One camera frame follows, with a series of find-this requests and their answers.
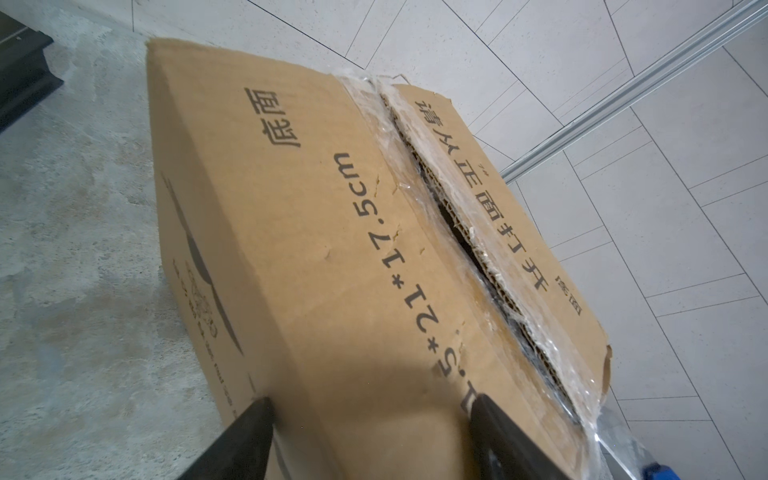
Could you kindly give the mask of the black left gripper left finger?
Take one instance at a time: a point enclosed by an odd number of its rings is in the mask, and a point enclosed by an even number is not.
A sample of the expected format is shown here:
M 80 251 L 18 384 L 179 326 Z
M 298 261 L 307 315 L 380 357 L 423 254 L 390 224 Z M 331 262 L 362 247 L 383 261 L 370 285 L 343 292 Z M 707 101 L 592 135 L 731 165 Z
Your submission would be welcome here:
M 274 435 L 275 411 L 267 397 L 255 400 L 178 477 L 179 480 L 263 480 Z

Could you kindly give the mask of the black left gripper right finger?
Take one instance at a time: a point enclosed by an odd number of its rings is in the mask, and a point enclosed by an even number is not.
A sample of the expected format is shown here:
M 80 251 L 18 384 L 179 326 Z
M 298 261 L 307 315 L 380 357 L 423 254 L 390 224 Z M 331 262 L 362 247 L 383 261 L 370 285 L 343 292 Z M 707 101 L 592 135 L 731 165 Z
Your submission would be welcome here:
M 472 404 L 469 431 L 482 480 L 569 479 L 486 394 Z

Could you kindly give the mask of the blue box cutter knife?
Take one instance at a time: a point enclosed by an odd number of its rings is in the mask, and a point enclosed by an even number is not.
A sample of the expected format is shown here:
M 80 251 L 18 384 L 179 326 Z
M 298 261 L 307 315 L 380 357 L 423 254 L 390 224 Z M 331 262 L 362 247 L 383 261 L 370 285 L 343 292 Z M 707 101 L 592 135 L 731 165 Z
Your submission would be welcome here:
M 679 480 L 669 466 L 656 461 L 635 438 L 622 417 L 603 407 L 597 422 L 597 439 L 606 465 L 603 479 Z

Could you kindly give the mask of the brown cardboard express box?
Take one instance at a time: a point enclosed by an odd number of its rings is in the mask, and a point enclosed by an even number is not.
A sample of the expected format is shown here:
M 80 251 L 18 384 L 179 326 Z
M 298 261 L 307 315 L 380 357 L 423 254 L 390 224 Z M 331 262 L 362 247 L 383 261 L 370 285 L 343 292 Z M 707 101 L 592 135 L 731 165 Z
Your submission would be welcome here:
M 435 371 L 453 285 L 340 76 L 150 40 L 162 266 L 217 408 L 267 397 L 270 479 L 476 479 Z

